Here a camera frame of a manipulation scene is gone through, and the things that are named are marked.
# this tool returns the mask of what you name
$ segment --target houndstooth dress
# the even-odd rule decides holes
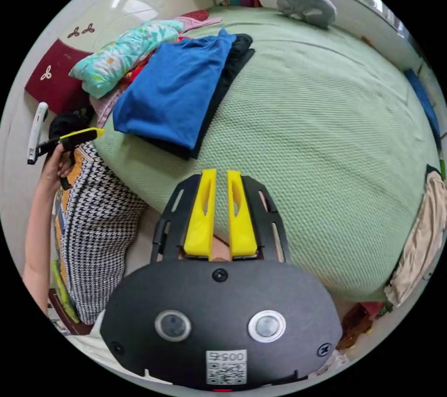
[[[125,254],[147,207],[104,163],[89,142],[70,189],[61,255],[67,291],[80,320],[93,324],[124,275]]]

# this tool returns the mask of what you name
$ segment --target bed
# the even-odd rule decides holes
[[[215,234],[228,241],[226,171],[264,183],[287,230],[293,262],[337,297],[384,298],[416,217],[434,138],[405,76],[372,47],[336,28],[274,9],[214,7],[221,28],[252,36],[255,55],[234,81],[203,141],[183,161],[113,130],[95,141],[106,165],[162,211],[177,183],[216,167]]]

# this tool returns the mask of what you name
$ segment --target blue cloth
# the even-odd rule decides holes
[[[235,35],[163,43],[113,109],[114,128],[193,149]]]
[[[424,90],[424,87],[422,86],[422,83],[420,82],[417,75],[414,73],[412,69],[408,69],[407,71],[404,71],[405,77],[410,82],[412,88],[414,89],[414,92],[416,93],[416,96],[418,97],[422,108],[424,109],[425,115],[427,116],[428,122],[430,123],[430,128],[432,129],[432,133],[434,136],[434,140],[436,142],[436,146],[438,149],[441,148],[441,137],[439,133],[439,125],[438,125],[438,119],[436,117],[436,114],[434,112],[434,109],[432,107],[432,104],[430,103],[430,100],[428,99],[427,93]]]

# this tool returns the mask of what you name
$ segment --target white decorative handle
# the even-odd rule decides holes
[[[51,72],[50,72],[50,70],[51,70],[51,65],[48,65],[47,66],[47,70],[45,71],[45,74],[43,74],[42,77],[41,77],[41,80],[51,79]]]

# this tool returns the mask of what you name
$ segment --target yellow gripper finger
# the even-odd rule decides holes
[[[96,131],[96,138],[99,138],[104,134],[103,128],[90,127],[90,128],[84,128],[83,130],[79,130],[79,131],[73,131],[72,133],[68,133],[67,135],[61,136],[60,139],[64,139],[66,137],[71,137],[74,135],[81,135],[82,133],[87,133],[88,131],[92,131],[92,130]]]
[[[257,254],[257,243],[240,172],[227,171],[227,187],[230,256],[253,257]]]
[[[216,169],[204,170],[191,212],[183,249],[187,256],[211,260],[216,202]]]

